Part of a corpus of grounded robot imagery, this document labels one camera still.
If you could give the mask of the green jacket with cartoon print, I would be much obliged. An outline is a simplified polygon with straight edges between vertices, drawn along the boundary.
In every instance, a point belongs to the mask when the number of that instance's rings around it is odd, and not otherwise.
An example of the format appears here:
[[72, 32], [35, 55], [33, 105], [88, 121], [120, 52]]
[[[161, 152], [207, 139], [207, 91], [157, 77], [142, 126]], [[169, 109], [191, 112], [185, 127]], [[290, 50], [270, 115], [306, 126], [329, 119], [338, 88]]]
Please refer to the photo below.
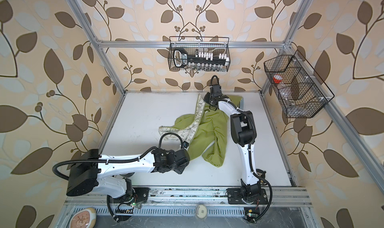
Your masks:
[[202, 157], [215, 167], [224, 164], [228, 143], [229, 117], [220, 110], [210, 108], [198, 96], [194, 114], [185, 114], [175, 120], [173, 126], [159, 127], [159, 134], [171, 132], [189, 143], [190, 159]]

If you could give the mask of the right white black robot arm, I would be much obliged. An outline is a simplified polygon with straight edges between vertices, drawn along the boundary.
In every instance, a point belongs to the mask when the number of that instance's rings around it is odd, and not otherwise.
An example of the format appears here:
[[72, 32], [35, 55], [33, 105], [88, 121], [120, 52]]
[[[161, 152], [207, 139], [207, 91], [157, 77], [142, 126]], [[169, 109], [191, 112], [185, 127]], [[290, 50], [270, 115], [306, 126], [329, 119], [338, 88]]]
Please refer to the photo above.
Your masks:
[[210, 92], [204, 102], [229, 117], [230, 131], [233, 142], [238, 146], [242, 176], [238, 197], [240, 202], [248, 205], [263, 204], [268, 207], [272, 203], [273, 190], [265, 179], [265, 172], [255, 168], [255, 141], [257, 131], [251, 111], [243, 111], [222, 94], [219, 78], [214, 75], [210, 80]]

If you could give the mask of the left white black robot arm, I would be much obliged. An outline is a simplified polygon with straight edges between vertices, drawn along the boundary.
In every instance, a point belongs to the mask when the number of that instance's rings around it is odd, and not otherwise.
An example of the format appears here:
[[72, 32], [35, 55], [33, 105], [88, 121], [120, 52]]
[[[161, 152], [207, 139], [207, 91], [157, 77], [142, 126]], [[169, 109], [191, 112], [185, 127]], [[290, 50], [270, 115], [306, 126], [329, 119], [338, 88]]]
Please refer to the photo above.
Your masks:
[[52, 168], [53, 173], [68, 181], [67, 196], [88, 193], [108, 195], [114, 199], [132, 196], [132, 184], [126, 177], [136, 173], [182, 174], [190, 162], [189, 143], [178, 134], [170, 133], [180, 141], [179, 150], [165, 150], [153, 146], [140, 155], [105, 155], [97, 149], [87, 151], [80, 159], [62, 161]]

